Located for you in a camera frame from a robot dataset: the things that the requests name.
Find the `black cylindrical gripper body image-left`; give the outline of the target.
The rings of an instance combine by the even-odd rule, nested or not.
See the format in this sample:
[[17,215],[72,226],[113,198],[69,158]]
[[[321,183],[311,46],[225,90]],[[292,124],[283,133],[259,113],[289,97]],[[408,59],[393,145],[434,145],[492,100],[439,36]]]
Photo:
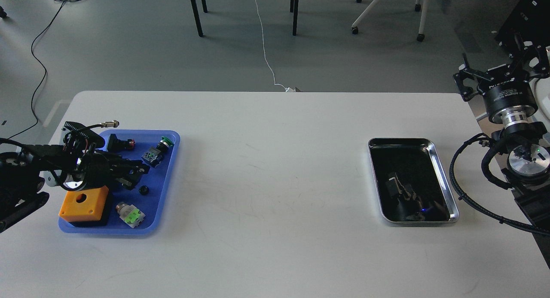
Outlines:
[[115,179],[113,165],[119,159],[116,153],[98,151],[86,155],[81,162],[81,184],[78,189],[94,189],[112,184]]

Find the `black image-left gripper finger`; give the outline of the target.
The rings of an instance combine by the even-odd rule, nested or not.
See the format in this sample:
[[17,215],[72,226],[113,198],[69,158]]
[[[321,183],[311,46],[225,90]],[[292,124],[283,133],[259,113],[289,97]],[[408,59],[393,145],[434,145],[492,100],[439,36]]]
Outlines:
[[126,190],[133,190],[140,181],[140,173],[136,171],[113,172],[113,179]]
[[142,160],[116,158],[113,160],[113,175],[147,174],[150,166]]

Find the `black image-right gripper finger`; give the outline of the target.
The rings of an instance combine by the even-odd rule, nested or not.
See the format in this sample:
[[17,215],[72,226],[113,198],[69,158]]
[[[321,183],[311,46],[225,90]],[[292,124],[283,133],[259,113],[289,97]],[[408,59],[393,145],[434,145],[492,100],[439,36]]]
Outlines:
[[[464,102],[469,102],[475,96],[483,96],[486,93],[487,87],[480,88],[482,84],[493,83],[495,77],[490,75],[487,71],[483,72],[470,67],[466,53],[462,53],[462,65],[459,67],[459,71],[453,75],[454,82],[459,89],[459,94]],[[464,81],[469,79],[477,83],[477,87],[474,89],[469,85],[465,85]]]
[[509,72],[520,79],[546,79],[549,77],[549,58],[546,47],[529,42],[525,44],[521,34],[516,32],[514,40],[519,50],[509,65]]

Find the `black cylindrical gripper body image-right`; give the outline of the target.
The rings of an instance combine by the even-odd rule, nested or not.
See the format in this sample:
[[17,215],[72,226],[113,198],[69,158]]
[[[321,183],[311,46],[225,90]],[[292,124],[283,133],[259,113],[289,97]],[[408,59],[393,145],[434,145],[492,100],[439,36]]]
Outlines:
[[514,75],[498,82],[482,82],[481,94],[490,122],[504,124],[507,110],[522,111],[531,117],[538,110],[529,79]]

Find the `black robot arm image left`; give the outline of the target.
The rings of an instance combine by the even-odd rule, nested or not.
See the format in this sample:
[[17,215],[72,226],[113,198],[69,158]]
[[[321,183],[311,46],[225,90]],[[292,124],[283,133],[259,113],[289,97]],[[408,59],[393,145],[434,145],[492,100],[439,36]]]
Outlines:
[[120,183],[128,190],[136,187],[150,166],[140,160],[130,160],[116,153],[102,151],[104,139],[94,128],[118,127],[116,120],[84,126],[65,122],[59,145],[24,145],[9,138],[1,143],[18,147],[16,152],[1,153],[1,231],[23,220],[44,206],[49,194],[43,191],[46,179],[40,173],[52,175],[53,184],[70,191],[66,183],[78,182],[74,191],[84,191]]

